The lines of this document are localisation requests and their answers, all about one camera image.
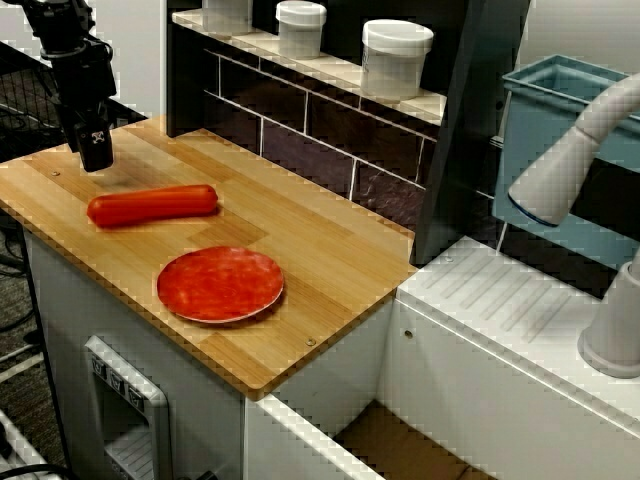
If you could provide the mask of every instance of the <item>plastic container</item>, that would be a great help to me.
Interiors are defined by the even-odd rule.
[[[362,91],[389,100],[407,100],[419,92],[424,60],[433,32],[402,20],[372,20],[362,31]]]
[[[311,59],[320,54],[322,26],[327,21],[327,9],[324,6],[287,0],[276,7],[276,19],[280,22],[280,55]]]
[[[497,218],[616,270],[633,258],[638,242],[573,214],[556,228],[540,225],[513,206],[507,191],[573,126],[592,100],[626,77],[562,55],[505,75],[504,86],[511,92],[511,101],[493,204]],[[623,120],[609,134],[597,158],[640,173],[640,112]]]
[[[251,0],[202,0],[202,28],[225,37],[246,35],[253,30],[251,8]]]

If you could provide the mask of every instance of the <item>white faucet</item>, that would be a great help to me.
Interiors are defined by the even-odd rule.
[[[509,199],[535,221],[558,226],[578,197],[600,144],[638,109],[640,74],[612,85],[591,102],[569,131],[511,185]],[[593,322],[582,332],[578,350],[602,373],[640,376],[640,249],[618,272]]]

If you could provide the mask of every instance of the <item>plate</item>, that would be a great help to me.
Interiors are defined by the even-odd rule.
[[[271,258],[239,247],[211,247],[169,262],[156,283],[160,301],[189,320],[226,323],[256,315],[278,299],[282,270]]]

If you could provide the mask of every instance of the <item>toy kitchen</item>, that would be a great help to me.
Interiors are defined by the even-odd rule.
[[[638,235],[571,210],[585,205],[580,185],[597,181],[587,178],[596,157],[640,176],[640,105],[629,100],[640,82],[564,57],[513,72],[527,0],[429,2],[434,20],[417,21],[429,28],[409,31],[381,9],[369,20],[382,23],[354,27],[357,45],[342,54],[332,15],[350,25],[345,2],[217,3],[168,2],[167,114],[112,129],[111,166],[85,171],[68,145],[0,165],[73,472],[640,478]],[[364,67],[349,58],[363,51]],[[404,72],[389,80],[398,98],[384,72]],[[576,79],[585,87],[572,96],[562,82]],[[493,207],[502,236],[517,227],[606,269],[599,298],[468,235],[507,89]],[[523,129],[538,111],[531,125],[542,126]],[[365,140],[353,140],[359,130]],[[407,156],[410,167],[396,161]],[[393,200],[367,197],[388,185],[414,201],[413,220],[408,204],[387,215]],[[100,220],[108,200],[129,198],[121,213],[135,216],[136,201],[152,200],[132,192],[180,188],[206,213]],[[215,256],[224,248],[242,270]],[[188,283],[212,272],[224,286],[200,277],[199,294]],[[227,308],[241,290],[260,307]],[[207,321],[198,299],[227,316]],[[378,420],[363,418],[372,405]],[[398,429],[444,453],[429,460]]]

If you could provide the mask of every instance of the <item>shelf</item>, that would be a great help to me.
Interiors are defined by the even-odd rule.
[[[207,35],[243,52],[270,60],[283,67],[353,93],[361,98],[374,101],[405,115],[437,126],[442,123],[444,107],[447,101],[447,97],[444,95],[420,90],[420,94],[417,97],[401,102],[371,97],[363,94],[360,89],[362,67],[359,65],[323,53],[320,54],[320,57],[312,60],[293,60],[284,57],[279,54],[278,37],[257,29],[247,35],[233,37],[205,32],[202,27],[202,9],[174,13],[172,19],[177,25]]]

